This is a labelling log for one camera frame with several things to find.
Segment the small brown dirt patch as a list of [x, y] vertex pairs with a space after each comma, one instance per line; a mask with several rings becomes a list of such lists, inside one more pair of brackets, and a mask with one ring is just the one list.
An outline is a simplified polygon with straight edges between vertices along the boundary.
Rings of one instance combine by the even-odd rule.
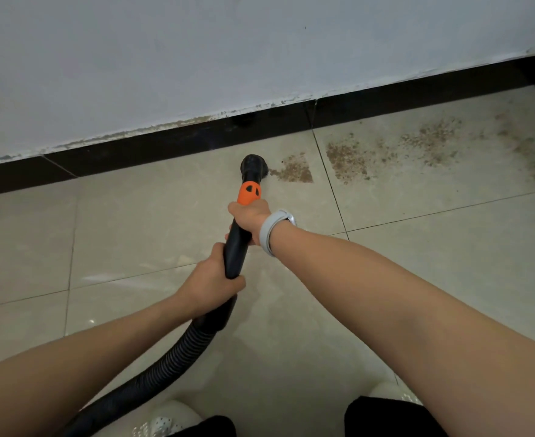
[[279, 168], [270, 168], [269, 174], [287, 183], [313, 183], [313, 176], [305, 152], [284, 158]]

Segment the person's right hand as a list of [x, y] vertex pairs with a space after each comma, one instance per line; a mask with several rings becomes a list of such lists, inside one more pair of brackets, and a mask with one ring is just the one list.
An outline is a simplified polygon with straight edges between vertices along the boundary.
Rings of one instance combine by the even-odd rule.
[[249, 205], [245, 205], [245, 215], [235, 223], [245, 231], [251, 233], [250, 245], [259, 245], [259, 231], [264, 220], [271, 214], [269, 203], [265, 199], [258, 199]]

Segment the white right shoe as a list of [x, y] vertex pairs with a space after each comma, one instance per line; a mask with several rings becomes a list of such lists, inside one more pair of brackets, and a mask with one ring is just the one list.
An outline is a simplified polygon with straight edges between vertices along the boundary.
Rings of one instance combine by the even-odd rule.
[[397, 382], [378, 383], [367, 395], [373, 398], [404, 401], [423, 406], [418, 397], [405, 385]]

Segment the person's left forearm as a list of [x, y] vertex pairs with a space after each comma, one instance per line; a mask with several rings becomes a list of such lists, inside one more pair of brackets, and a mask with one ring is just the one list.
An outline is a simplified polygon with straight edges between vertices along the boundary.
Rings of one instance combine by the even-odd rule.
[[52, 436], [140, 355], [193, 316], [184, 291], [0, 361], [0, 437]]

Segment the white left shoe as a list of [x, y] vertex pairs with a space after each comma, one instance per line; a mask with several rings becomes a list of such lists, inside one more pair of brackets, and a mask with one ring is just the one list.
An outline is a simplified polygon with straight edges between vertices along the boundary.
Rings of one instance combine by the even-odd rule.
[[177, 400], [167, 400], [139, 407], [93, 437], [169, 437], [202, 421], [202, 417], [190, 406]]

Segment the black skirting board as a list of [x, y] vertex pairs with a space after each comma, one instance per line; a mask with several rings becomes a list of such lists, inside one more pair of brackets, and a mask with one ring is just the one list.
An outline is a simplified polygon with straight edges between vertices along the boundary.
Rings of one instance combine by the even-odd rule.
[[535, 86], [535, 56], [0, 163], [0, 194]]

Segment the grey wrist band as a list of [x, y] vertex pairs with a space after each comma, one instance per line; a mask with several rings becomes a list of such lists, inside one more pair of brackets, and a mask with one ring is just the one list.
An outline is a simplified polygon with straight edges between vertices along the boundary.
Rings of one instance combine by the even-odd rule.
[[292, 213], [286, 210], [278, 210], [272, 212], [263, 222], [259, 231], [259, 245], [271, 257], [275, 257], [270, 246], [270, 237], [273, 229], [277, 224], [283, 221], [290, 222], [293, 226], [297, 226], [295, 217]]

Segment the black trousers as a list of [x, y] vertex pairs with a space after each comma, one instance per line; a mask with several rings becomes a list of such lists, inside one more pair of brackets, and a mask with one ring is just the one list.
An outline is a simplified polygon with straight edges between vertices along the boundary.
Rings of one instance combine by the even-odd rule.
[[[224, 416], [204, 419], [178, 437], [237, 437], [234, 423]], [[360, 396], [344, 414], [344, 437], [449, 437], [431, 413], [419, 404]]]

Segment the white shoe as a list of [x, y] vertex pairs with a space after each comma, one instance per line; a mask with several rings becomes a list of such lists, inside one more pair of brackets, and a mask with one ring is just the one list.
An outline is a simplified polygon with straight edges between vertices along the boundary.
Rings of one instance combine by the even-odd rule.
[[177, 400], [167, 400], [139, 407], [93, 437], [169, 437], [202, 421], [202, 417], [190, 406]]
[[405, 385], [397, 382], [378, 383], [367, 395], [373, 398], [404, 401], [423, 406], [418, 397]]

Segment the person's left hand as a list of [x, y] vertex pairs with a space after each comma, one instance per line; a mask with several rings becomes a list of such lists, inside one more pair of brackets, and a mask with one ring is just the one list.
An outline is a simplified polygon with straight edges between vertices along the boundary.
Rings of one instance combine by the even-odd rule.
[[173, 296], [190, 319], [209, 313], [231, 298], [220, 295], [220, 279], [227, 278], [224, 247], [225, 243], [214, 244], [210, 256], [196, 265]]

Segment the wide brown dirt patch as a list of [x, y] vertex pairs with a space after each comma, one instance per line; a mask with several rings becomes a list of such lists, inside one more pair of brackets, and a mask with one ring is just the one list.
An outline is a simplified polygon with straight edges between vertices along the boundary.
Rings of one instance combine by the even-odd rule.
[[329, 136], [325, 153], [336, 178], [378, 178], [389, 168], [435, 168], [456, 162], [462, 120], [446, 117], [414, 126], [360, 120], [343, 136]]

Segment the person's right forearm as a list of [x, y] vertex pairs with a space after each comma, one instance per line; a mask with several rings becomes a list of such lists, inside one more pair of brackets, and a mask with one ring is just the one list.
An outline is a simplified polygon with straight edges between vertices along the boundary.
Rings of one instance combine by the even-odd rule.
[[451, 437], [535, 437], [535, 341], [357, 243], [288, 221], [273, 255]]

